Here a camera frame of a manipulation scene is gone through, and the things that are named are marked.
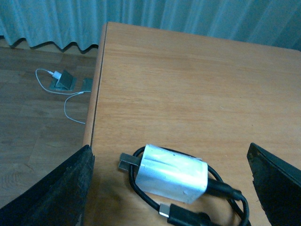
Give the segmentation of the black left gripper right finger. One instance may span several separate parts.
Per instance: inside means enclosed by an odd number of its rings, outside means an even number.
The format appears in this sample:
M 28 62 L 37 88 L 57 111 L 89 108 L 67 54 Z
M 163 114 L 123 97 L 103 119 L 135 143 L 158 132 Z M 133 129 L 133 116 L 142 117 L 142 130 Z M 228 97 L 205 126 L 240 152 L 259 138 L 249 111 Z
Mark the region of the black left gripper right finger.
M 260 204 L 273 226 L 301 224 L 301 170 L 251 143 L 247 159 Z

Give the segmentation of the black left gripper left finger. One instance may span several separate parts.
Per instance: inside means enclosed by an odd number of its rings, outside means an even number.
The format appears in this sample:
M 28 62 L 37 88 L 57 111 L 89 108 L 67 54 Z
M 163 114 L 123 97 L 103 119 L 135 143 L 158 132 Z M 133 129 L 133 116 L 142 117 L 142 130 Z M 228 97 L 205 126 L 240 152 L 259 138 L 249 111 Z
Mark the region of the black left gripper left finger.
M 83 146 L 0 209 L 2 226 L 76 226 L 82 219 L 95 156 Z

